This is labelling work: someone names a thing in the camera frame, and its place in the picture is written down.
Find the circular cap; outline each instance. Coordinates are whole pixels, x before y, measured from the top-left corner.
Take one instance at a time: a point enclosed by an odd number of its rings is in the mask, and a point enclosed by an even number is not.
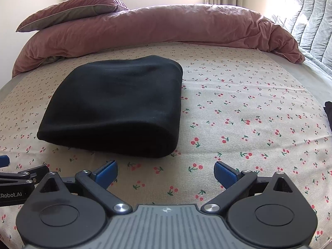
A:
[[[118,203],[114,205],[113,209],[117,212],[125,212],[130,209],[130,206],[125,203]]]
[[[16,226],[27,244],[38,248],[74,248],[98,235],[105,226],[106,213],[100,204],[59,192],[35,193],[23,205]]]
[[[208,212],[216,212],[216,211],[219,211],[220,207],[217,204],[210,203],[210,204],[204,205],[203,209],[205,209]]]
[[[277,204],[260,206],[255,215],[260,222],[269,226],[287,225],[294,218],[294,213],[290,209]]]
[[[58,204],[46,207],[40,213],[41,221],[48,226],[65,226],[74,222],[79,212],[72,206]]]

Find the logo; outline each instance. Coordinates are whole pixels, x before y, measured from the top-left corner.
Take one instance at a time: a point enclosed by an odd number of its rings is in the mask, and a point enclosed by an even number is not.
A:
[[[0,199],[6,199],[6,198],[17,198],[17,197],[21,197],[22,196],[22,192],[17,192],[17,193],[0,193]]]
[[[165,213],[168,213],[168,212],[172,211],[172,209],[169,207],[166,207],[166,208],[163,208],[162,211]]]

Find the blue gripper pad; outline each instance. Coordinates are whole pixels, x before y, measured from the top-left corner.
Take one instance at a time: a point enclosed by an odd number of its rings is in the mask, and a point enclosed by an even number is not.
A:
[[[116,161],[110,161],[103,165],[101,168],[93,172],[93,176],[93,179],[97,184],[102,188],[107,189],[117,177]]]
[[[241,177],[242,174],[225,163],[218,161],[214,167],[215,178],[220,182],[226,189],[235,184]]]
[[[0,155],[0,168],[9,166],[10,161],[7,155]]]

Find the ridged gray surface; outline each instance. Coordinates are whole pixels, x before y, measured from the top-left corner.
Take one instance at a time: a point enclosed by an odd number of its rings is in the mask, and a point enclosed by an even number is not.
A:
[[[115,216],[104,232],[94,240],[76,248],[249,249],[254,247],[237,240],[220,217],[202,214],[195,205],[140,205],[134,213]],[[35,247],[28,245],[26,249],[35,249]]]
[[[288,0],[285,6],[273,21],[292,34],[306,58],[332,75],[332,0]]]

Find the pink duvet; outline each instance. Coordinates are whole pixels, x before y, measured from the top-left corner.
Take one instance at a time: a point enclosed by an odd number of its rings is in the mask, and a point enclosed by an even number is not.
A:
[[[228,5],[164,5],[43,29],[23,47],[13,77],[37,68],[49,57],[78,57],[109,48],[170,41],[259,49],[292,63],[305,60],[292,35],[257,12]]]

